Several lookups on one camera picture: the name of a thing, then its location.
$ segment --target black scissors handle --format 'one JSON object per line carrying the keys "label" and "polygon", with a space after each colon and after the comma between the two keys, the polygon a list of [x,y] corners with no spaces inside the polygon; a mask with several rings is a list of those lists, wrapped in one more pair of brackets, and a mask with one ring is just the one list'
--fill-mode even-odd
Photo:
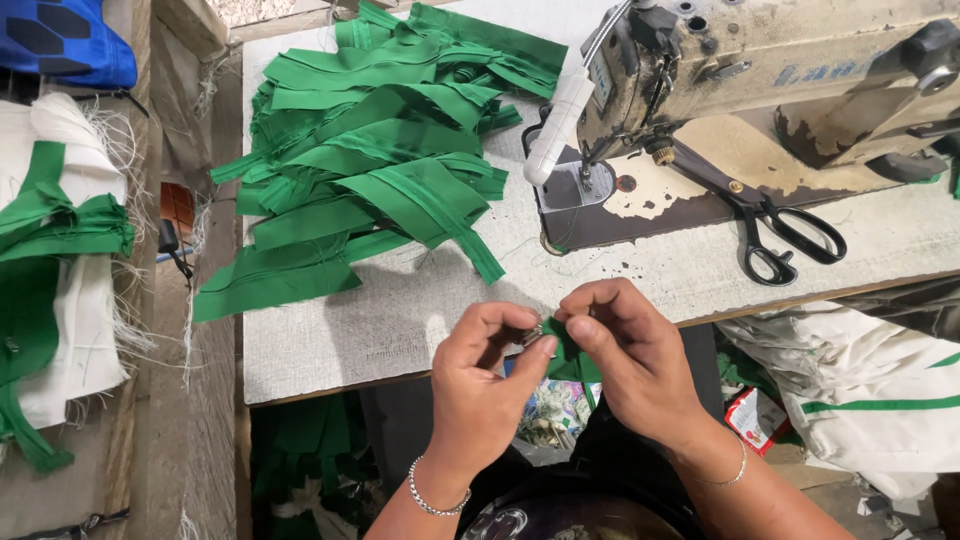
{"label": "black scissors handle", "polygon": [[[747,229],[747,245],[743,253],[743,271],[751,280],[763,285],[774,287],[783,287],[797,280],[797,269],[790,265],[789,261],[793,257],[793,252],[784,252],[783,255],[777,255],[774,252],[763,247],[760,243],[760,233],[756,229],[756,214],[752,207],[745,206],[740,208],[743,214],[743,225]],[[772,278],[760,276],[754,269],[754,258],[765,264],[773,271]]]}
{"label": "black scissors handle", "polygon": [[[821,264],[833,264],[847,256],[847,241],[839,231],[834,229],[826,221],[805,210],[792,207],[776,207],[770,199],[764,199],[760,205],[763,207],[764,213],[770,216],[770,228],[774,230],[774,233],[777,233],[779,237],[789,242],[790,245],[800,250],[804,255]],[[808,238],[805,234],[787,225],[780,219],[782,214],[799,219],[809,227],[822,233],[833,243],[836,252],[834,253],[824,248]]]}

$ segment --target sewing machine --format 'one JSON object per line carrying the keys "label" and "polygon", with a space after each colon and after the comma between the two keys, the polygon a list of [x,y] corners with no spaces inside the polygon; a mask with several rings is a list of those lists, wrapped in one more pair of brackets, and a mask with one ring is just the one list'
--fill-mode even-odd
{"label": "sewing machine", "polygon": [[[576,105],[566,112],[578,116],[569,137],[576,142],[555,153],[562,174],[579,173],[581,197],[567,198],[578,207],[618,188],[607,160],[645,152],[666,165],[674,133],[688,121],[759,108],[776,108],[775,137],[811,171],[863,165],[910,183],[948,168],[925,149],[960,133],[960,1],[641,0],[613,17],[621,7],[581,49],[595,49],[584,66],[592,91],[580,88],[582,114]],[[559,191],[553,180],[547,186]],[[544,191],[538,187],[541,211]],[[551,219],[559,216],[544,219],[547,236]],[[564,224],[553,229],[545,245]],[[578,240],[571,249],[629,236]]]}

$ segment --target finger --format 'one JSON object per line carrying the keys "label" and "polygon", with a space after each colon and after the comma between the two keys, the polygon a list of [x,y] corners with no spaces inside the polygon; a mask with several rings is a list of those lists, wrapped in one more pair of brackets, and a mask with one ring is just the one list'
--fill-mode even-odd
{"label": "finger", "polygon": [[625,378],[635,373],[634,366],[639,366],[642,372],[647,373],[642,364],[620,349],[610,330],[596,319],[587,315],[574,315],[566,322],[566,331],[597,364],[604,378]]}
{"label": "finger", "polygon": [[444,341],[448,351],[460,365],[476,365],[490,345],[490,338],[504,326],[530,330],[540,322],[540,315],[531,307],[510,302],[487,302],[467,308]]}
{"label": "finger", "polygon": [[580,285],[560,301],[557,318],[569,321],[590,314],[591,309],[596,320],[637,342],[660,341],[665,328],[672,326],[626,278]]}
{"label": "finger", "polygon": [[507,380],[503,381],[510,394],[518,400],[526,401],[546,375],[546,366],[557,349],[557,336],[544,335],[517,355],[514,369]]}

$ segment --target person's left hand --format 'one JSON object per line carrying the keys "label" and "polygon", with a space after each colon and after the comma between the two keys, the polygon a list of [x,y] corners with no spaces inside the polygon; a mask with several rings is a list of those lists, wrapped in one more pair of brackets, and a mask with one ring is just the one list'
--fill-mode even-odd
{"label": "person's left hand", "polygon": [[[437,347],[433,436],[423,461],[442,468],[448,481],[469,485],[510,445],[524,404],[557,348],[557,338],[545,335],[527,347],[507,379],[495,372],[509,344],[539,323],[540,316],[529,307],[474,304]],[[419,481],[420,466],[417,474]]]}

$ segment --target person's right hand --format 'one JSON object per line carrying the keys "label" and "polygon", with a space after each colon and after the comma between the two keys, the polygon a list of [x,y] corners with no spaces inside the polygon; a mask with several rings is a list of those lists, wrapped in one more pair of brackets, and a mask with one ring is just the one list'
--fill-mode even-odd
{"label": "person's right hand", "polygon": [[554,317],[600,368],[607,404],[630,430],[672,449],[709,420],[680,332],[630,280],[580,285]]}

